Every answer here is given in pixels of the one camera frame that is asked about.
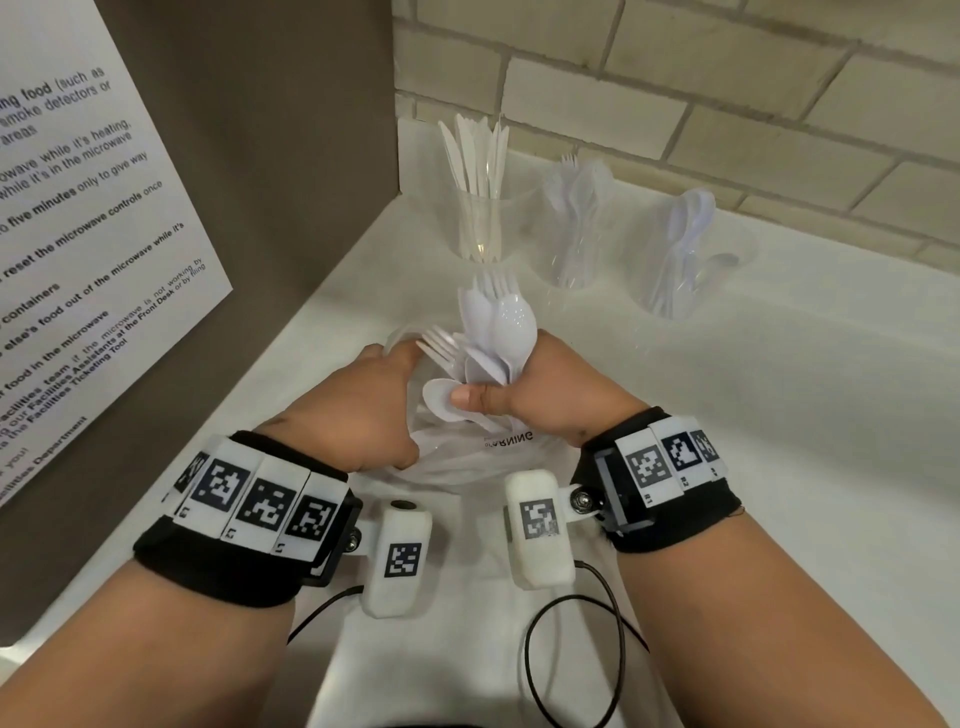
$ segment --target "wristband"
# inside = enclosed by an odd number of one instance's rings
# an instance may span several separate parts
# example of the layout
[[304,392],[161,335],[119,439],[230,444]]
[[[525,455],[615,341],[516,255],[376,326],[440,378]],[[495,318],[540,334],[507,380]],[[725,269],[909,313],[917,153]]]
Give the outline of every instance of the wristband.
[[695,419],[653,407],[588,441],[573,482],[605,504],[598,518],[617,550],[638,553],[684,541],[739,508],[726,474]]
[[261,608],[328,581],[362,507],[346,473],[246,431],[211,438],[163,502],[134,558],[191,591]]

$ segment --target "wire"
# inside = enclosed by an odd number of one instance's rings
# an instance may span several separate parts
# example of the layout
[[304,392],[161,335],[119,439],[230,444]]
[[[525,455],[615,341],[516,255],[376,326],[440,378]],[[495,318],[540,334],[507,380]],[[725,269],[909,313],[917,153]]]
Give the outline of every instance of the wire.
[[291,632],[291,633],[290,633],[290,637],[287,638],[287,644],[291,643],[291,642],[294,640],[294,638],[295,638],[300,632],[303,631],[303,627],[305,627],[307,624],[309,624],[311,621],[313,621],[313,618],[314,618],[315,616],[317,616],[320,612],[322,612],[322,611],[323,611],[324,609],[326,609],[328,606],[330,606],[331,604],[333,604],[335,601],[339,601],[340,599],[344,598],[345,596],[358,595],[358,594],[360,594],[361,592],[363,592],[363,586],[357,586],[357,587],[350,587],[349,589],[344,589],[344,590],[343,590],[342,592],[340,592],[339,594],[332,596],[330,599],[328,599],[328,600],[325,601],[323,604],[321,604],[319,607],[317,607],[315,610],[313,610],[313,612],[311,612],[311,613],[309,614],[309,616],[308,616],[304,621],[302,621],[300,624],[297,625],[297,629],[295,629],[293,632]]
[[534,676],[533,672],[530,669],[530,639],[533,637],[534,628],[537,626],[538,622],[543,618],[547,612],[556,607],[558,604],[563,604],[565,601],[580,600],[587,601],[590,604],[596,604],[599,607],[603,607],[608,612],[610,612],[616,618],[616,633],[617,641],[619,647],[619,660],[616,668],[616,683],[613,685],[613,697],[611,698],[610,705],[607,706],[607,711],[603,714],[603,717],[600,718],[594,728],[604,728],[607,723],[610,722],[611,717],[613,716],[613,711],[616,710],[616,706],[620,702],[620,696],[623,693],[623,682],[626,674],[627,666],[627,645],[626,645],[626,634],[624,627],[630,630],[631,634],[636,637],[640,644],[643,645],[644,649],[648,652],[650,648],[647,646],[646,641],[640,636],[640,633],[636,628],[626,621],[623,617],[620,616],[620,607],[616,603],[616,597],[613,596],[613,590],[610,588],[610,584],[607,583],[607,580],[601,575],[601,573],[588,564],[586,561],[574,561],[574,565],[577,569],[585,569],[597,577],[597,580],[600,582],[600,585],[603,587],[604,591],[607,593],[607,598],[610,600],[611,606],[604,604],[599,599],[594,599],[592,596],[587,595],[564,595],[558,596],[556,599],[548,602],[543,608],[540,609],[534,615],[534,618],[530,621],[530,626],[527,627],[526,634],[523,637],[523,668],[527,673],[527,686],[530,688],[530,694],[533,695],[534,702],[537,703],[537,707],[540,709],[540,712],[543,714],[543,717],[547,719],[547,722],[550,723],[554,728],[564,728],[561,723],[557,721],[550,712],[546,709],[546,706],[543,705],[543,701],[540,699],[540,694],[537,692],[537,688],[534,687]]

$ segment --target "fingernail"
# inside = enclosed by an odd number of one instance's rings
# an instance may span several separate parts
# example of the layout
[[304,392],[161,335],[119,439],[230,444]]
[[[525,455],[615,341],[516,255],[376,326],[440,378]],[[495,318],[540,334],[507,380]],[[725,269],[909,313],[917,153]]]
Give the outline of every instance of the fingernail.
[[466,384],[461,384],[455,390],[450,392],[450,404],[454,407],[464,409],[470,404],[470,388]]

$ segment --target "screw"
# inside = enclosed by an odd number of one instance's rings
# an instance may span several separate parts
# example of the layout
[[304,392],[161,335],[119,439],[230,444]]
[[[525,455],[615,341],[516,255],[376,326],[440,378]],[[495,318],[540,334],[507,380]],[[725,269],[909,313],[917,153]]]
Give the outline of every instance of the screw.
[[360,547],[360,542],[362,540],[363,535],[360,533],[360,529],[353,528],[350,531],[349,539],[347,539],[347,546],[344,548],[344,553],[353,553],[353,551]]
[[573,510],[580,514],[596,510],[596,506],[593,504],[593,496],[584,488],[578,488],[573,492],[570,496],[570,505],[573,506]]

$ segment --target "backsplash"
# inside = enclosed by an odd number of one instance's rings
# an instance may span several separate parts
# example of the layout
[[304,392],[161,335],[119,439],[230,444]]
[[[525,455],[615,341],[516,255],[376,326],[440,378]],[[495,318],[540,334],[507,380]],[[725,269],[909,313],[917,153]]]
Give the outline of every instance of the backsplash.
[[394,0],[396,113],[960,273],[956,0]]

